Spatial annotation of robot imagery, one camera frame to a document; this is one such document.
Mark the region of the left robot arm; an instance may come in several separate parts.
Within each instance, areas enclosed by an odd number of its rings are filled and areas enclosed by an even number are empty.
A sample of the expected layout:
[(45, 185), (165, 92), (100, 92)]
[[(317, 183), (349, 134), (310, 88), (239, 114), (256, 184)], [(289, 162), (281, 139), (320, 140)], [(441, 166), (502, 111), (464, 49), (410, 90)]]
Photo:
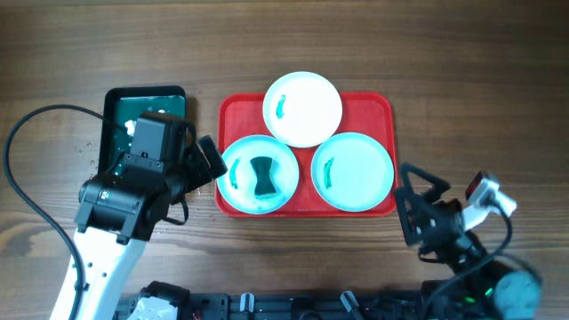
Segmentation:
[(72, 259), (53, 319), (109, 319), (155, 225), (170, 206), (227, 171), (209, 136), (179, 116), (144, 112), (130, 149), (118, 157), (120, 173), (98, 173), (79, 192)]

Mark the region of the green yellow sponge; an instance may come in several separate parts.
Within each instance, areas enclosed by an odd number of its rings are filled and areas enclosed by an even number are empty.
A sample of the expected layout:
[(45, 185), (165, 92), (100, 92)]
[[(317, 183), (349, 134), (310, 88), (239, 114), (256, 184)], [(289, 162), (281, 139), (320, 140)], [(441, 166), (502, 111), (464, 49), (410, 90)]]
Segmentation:
[(250, 160), (256, 177), (254, 195), (257, 198), (268, 198), (277, 194), (275, 182), (272, 179), (274, 160), (268, 156), (256, 156)]

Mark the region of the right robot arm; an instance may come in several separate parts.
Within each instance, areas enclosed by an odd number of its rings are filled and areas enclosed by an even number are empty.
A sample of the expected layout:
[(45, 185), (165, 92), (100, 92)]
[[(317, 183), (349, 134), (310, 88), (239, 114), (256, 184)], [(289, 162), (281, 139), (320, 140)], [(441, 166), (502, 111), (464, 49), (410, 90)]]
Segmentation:
[[(394, 192), (407, 245), (421, 261), (446, 265), (453, 277), (421, 288), (421, 319), (532, 319), (541, 304), (542, 279), (528, 263), (506, 252), (517, 203), (501, 191), (495, 176), (481, 171), (465, 191), (467, 203), (445, 201), (447, 181), (412, 164), (402, 164)], [(499, 246), (488, 252), (475, 227), (495, 213), (506, 227)]]

